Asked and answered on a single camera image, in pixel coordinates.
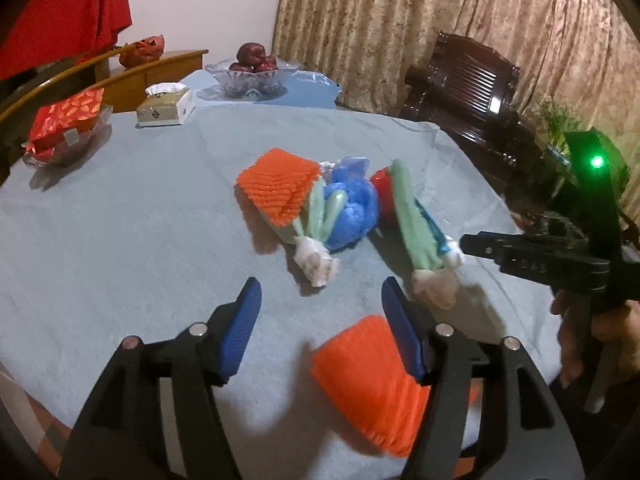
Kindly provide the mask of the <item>red snack packet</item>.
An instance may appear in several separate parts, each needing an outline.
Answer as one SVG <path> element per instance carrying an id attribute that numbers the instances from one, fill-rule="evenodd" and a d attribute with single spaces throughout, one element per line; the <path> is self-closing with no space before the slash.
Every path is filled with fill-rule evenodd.
<path id="1" fill-rule="evenodd" d="M 72 148 L 87 139 L 100 121 L 103 95 L 103 88 L 87 89 L 40 107 L 29 130 L 25 153 L 50 162 L 57 148 Z"/>

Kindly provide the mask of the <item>clear plastic snack tray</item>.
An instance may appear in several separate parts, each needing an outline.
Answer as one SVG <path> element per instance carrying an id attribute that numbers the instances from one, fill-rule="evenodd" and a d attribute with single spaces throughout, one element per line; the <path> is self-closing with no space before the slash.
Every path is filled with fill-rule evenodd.
<path id="1" fill-rule="evenodd" d="M 24 145 L 23 160 L 35 168 L 70 166 L 110 124 L 110 106 L 62 103 L 41 107 Z"/>

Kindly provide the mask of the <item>blue plastic bag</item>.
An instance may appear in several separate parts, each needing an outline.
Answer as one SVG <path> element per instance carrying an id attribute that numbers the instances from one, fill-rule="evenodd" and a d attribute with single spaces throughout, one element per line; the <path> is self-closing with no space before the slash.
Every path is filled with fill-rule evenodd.
<path id="1" fill-rule="evenodd" d="M 326 181 L 326 211 L 329 211 L 332 194 L 337 191 L 346 193 L 346 203 L 326 240 L 329 252 L 340 252 L 355 245 L 378 224 L 378 191 L 367 179 L 369 166 L 370 160 L 363 156 L 346 156 L 337 162 L 321 164 L 322 176 Z"/>

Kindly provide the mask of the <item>green foam sleeve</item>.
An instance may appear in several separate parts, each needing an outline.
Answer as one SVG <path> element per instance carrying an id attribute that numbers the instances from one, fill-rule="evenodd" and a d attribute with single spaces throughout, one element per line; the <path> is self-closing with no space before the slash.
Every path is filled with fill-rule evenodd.
<path id="1" fill-rule="evenodd" d="M 324 198 L 325 189 L 326 180 L 318 177 L 300 214 L 287 226 L 275 226 L 259 211 L 280 240 L 295 247 L 293 260 L 313 288 L 326 287 L 340 267 L 340 259 L 330 255 L 326 242 L 348 201 L 347 193 L 340 188 Z"/>
<path id="2" fill-rule="evenodd" d="M 456 304 L 460 281 L 456 271 L 442 260 L 436 235 L 419 207 L 413 193 L 410 172 L 401 159 L 390 165 L 390 182 L 398 226 L 412 264 L 413 296 L 442 310 Z"/>

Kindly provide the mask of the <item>red plastic bag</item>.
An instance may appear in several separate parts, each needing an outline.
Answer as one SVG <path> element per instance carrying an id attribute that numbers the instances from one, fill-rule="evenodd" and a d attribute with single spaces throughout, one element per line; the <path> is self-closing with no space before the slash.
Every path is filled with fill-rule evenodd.
<path id="1" fill-rule="evenodd" d="M 386 226 L 397 226 L 390 170 L 387 168 L 378 170 L 372 177 L 370 177 L 370 182 L 378 193 L 380 221 Z"/>

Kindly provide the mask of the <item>glass fruit bowl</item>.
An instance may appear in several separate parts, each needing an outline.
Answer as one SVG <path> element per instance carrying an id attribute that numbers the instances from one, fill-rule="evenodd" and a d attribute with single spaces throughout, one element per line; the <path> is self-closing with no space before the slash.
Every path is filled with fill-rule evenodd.
<path id="1" fill-rule="evenodd" d="M 285 83 L 300 69 L 298 64 L 280 58 L 277 59 L 275 70 L 259 73 L 232 70 L 231 64 L 231 60 L 224 60 L 207 64 L 204 70 L 216 80 L 216 84 L 210 87 L 215 96 L 241 101 L 265 101 L 282 96 Z"/>

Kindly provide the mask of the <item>light blue tablecloth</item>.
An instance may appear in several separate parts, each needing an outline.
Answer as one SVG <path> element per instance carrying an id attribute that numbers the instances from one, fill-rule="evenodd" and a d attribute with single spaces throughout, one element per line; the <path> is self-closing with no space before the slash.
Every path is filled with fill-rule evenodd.
<path id="1" fill-rule="evenodd" d="M 67 168 L 15 164 L 1 188 L 1 361 L 73 425 L 122 340 L 171 340 L 262 285 L 239 373 L 215 391 L 247 479 L 390 479 L 402 460 L 370 445 L 310 372 L 329 338 L 382 310 L 386 278 L 411 281 L 399 234 L 340 252 L 313 288 L 236 184 L 273 148 L 314 162 L 406 164 L 414 195 L 453 238 L 514 233 L 506 204 L 437 127 L 373 114 L 271 105 L 196 110 L 179 127 L 117 114 Z"/>

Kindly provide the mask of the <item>green potted plant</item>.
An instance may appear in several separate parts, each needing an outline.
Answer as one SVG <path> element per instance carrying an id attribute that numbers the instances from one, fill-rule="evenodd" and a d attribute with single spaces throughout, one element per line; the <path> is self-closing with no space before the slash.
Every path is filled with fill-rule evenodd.
<path id="1" fill-rule="evenodd" d="M 570 104 L 556 102 L 551 96 L 547 96 L 534 106 L 533 112 L 544 124 L 548 145 L 558 153 L 561 164 L 570 169 L 572 156 L 570 156 L 566 134 L 585 131 L 576 110 Z M 620 200 L 630 179 L 629 167 L 613 141 L 600 130 L 598 135 L 603 153 L 594 155 L 597 161 L 593 168 L 600 169 L 606 162 L 610 164 L 614 196 L 616 200 Z"/>

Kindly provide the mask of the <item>orange foam fruit net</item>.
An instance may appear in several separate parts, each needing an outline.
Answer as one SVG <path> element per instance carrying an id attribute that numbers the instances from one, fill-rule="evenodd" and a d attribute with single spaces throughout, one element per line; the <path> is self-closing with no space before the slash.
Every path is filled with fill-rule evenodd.
<path id="1" fill-rule="evenodd" d="M 236 184 L 274 226 L 288 226 L 319 176 L 318 162 L 273 148 L 244 169 Z"/>

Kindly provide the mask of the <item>tissue box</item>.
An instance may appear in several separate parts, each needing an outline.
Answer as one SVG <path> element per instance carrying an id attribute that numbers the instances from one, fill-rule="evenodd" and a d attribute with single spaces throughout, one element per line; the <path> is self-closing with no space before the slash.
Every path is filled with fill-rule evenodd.
<path id="1" fill-rule="evenodd" d="M 137 107 L 140 128 L 182 126 L 194 109 L 193 91 L 181 82 L 160 82 L 145 89 Z"/>

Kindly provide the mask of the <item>dark red apples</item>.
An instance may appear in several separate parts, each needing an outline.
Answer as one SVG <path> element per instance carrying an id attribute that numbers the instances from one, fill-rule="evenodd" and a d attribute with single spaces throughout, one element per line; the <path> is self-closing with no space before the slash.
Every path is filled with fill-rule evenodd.
<path id="1" fill-rule="evenodd" d="M 242 73 L 265 73 L 277 69 L 277 59 L 268 55 L 265 47 L 256 42 L 243 44 L 236 54 L 236 61 L 229 66 L 229 70 Z"/>

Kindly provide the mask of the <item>blue side table cover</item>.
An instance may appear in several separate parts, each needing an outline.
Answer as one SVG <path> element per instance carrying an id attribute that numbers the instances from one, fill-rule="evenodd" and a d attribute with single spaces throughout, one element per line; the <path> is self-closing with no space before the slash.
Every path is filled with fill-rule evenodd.
<path id="1" fill-rule="evenodd" d="M 222 92 L 218 81 L 206 70 L 194 70 L 180 82 L 193 91 L 196 107 L 264 104 L 335 110 L 341 93 L 341 87 L 326 75 L 306 70 L 299 70 L 288 78 L 283 89 L 270 99 L 231 99 Z"/>

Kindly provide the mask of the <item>red cloth cover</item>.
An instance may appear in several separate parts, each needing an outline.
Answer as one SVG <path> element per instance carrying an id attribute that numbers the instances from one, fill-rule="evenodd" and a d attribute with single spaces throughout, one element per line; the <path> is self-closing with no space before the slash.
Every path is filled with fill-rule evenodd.
<path id="1" fill-rule="evenodd" d="M 98 53 L 132 24 L 129 0 L 26 0 L 1 21 L 1 78 Z"/>

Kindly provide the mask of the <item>beige patterned curtain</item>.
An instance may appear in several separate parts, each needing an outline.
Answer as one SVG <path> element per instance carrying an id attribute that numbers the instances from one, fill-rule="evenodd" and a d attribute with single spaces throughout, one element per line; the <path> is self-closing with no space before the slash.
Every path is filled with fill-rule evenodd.
<path id="1" fill-rule="evenodd" d="M 520 71 L 512 105 L 573 107 L 639 168 L 639 41 L 614 0 L 280 0 L 278 55 L 335 79 L 354 110 L 397 114 L 438 35 L 469 37 Z"/>

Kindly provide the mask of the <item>blue white toothpaste tube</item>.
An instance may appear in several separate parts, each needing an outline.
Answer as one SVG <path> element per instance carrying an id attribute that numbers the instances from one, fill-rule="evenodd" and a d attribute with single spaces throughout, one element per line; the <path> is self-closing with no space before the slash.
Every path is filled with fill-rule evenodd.
<path id="1" fill-rule="evenodd" d="M 465 263 L 465 256 L 459 244 L 452 237 L 442 232 L 426 208 L 420 203 L 420 200 L 416 198 L 414 201 L 420 214 L 422 214 L 422 217 L 431 229 L 434 239 L 436 240 L 437 255 L 440 260 L 442 260 L 444 267 L 451 270 L 460 269 Z"/>

